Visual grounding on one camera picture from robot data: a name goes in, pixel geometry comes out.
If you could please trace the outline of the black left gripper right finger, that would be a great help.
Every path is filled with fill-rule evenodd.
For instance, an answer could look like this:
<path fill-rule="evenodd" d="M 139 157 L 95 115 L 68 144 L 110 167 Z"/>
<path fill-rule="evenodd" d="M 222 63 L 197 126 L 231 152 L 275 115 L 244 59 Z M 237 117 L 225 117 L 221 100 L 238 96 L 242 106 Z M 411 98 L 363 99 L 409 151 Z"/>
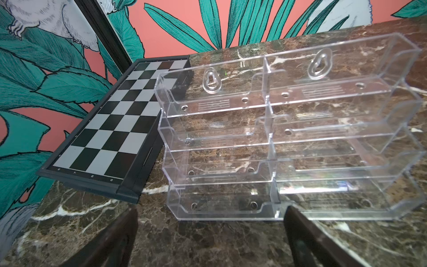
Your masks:
<path fill-rule="evenodd" d="M 339 247 L 297 208 L 289 206 L 284 227 L 296 267 L 361 267 L 362 264 Z"/>

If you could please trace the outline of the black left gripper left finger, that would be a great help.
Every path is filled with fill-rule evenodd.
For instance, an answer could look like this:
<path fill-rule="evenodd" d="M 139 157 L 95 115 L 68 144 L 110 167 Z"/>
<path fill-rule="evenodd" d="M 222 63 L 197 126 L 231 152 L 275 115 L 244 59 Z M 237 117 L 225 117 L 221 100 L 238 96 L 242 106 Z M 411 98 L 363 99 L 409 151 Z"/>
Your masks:
<path fill-rule="evenodd" d="M 137 210 L 130 207 L 68 260 L 69 267 L 126 267 L 138 230 Z"/>

